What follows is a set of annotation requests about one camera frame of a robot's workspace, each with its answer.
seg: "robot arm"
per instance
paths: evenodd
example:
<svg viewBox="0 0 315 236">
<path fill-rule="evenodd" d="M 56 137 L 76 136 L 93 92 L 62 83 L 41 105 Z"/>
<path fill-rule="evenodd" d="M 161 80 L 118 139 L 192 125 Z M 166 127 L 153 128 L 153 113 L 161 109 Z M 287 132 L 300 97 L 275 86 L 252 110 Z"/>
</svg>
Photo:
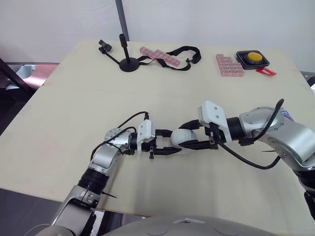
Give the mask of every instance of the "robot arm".
<svg viewBox="0 0 315 236">
<path fill-rule="evenodd" d="M 239 140 L 242 146 L 253 144 L 256 140 L 271 146 L 279 157 L 267 167 L 261 167 L 248 160 L 244 161 L 260 169 L 270 169 L 281 158 L 298 176 L 305 188 L 305 199 L 315 219 L 315 132 L 285 118 L 279 109 L 262 107 L 240 114 L 237 118 L 226 119 L 224 110 L 217 104 L 206 101 L 198 109 L 198 120 L 183 124 L 175 131 L 154 129 L 146 113 L 145 120 L 138 126 L 138 132 L 131 133 L 128 127 L 122 129 L 126 120 L 118 128 L 107 132 L 105 141 L 92 152 L 91 162 L 79 183 L 73 187 L 55 215 L 51 227 L 37 236 L 63 235 L 88 236 L 96 216 L 100 195 L 108 179 L 113 175 L 122 154 L 133 155 L 150 152 L 155 155 L 169 155 L 180 152 L 182 148 L 218 149 L 218 145 L 244 161 L 245 159 L 223 143 Z M 198 141 L 192 130 L 204 127 L 207 141 Z M 169 137 L 173 147 L 157 148 L 157 136 Z"/>
<path fill-rule="evenodd" d="M 171 142 L 177 147 L 194 150 L 218 149 L 220 145 L 245 163 L 263 170 L 272 168 L 282 159 L 298 176 L 305 188 L 304 197 L 315 220 L 315 132 L 285 117 L 280 111 L 283 102 L 284 100 L 281 99 L 275 109 L 260 107 L 242 113 L 239 117 L 226 119 L 220 106 L 206 101 L 198 110 L 199 120 L 187 122 L 180 129 L 175 130 Z M 209 141 L 200 142 L 192 130 L 203 126 Z M 259 166 L 223 144 L 231 140 L 238 140 L 242 146 L 251 145 L 259 140 L 272 147 L 278 157 L 269 166 Z"/>
</svg>

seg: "pink object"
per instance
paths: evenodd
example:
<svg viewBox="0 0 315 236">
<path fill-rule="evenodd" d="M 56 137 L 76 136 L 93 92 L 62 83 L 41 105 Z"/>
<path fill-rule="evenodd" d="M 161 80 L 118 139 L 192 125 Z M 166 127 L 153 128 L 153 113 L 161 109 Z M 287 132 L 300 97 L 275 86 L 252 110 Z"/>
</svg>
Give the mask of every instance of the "pink object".
<svg viewBox="0 0 315 236">
<path fill-rule="evenodd" d="M 225 57 L 223 54 L 217 54 L 216 59 L 218 62 L 221 76 L 224 77 L 243 77 L 244 70 L 240 63 L 233 63 L 231 57 Z"/>
<path fill-rule="evenodd" d="M 155 59 L 155 55 L 154 55 L 154 52 L 146 47 L 141 47 L 140 48 L 140 53 L 142 53 L 143 55 L 145 56 L 148 56 L 149 58 L 151 59 Z"/>
<path fill-rule="evenodd" d="M 161 50 L 157 49 L 155 52 L 152 50 L 146 48 L 146 47 L 141 47 L 140 48 L 140 53 L 142 53 L 145 56 L 148 56 L 151 59 L 163 59 L 166 63 L 169 63 L 175 67 L 179 66 L 181 61 L 178 60 L 177 58 L 170 56 L 169 54 L 166 54 L 165 52 L 162 52 Z"/>
</svg>

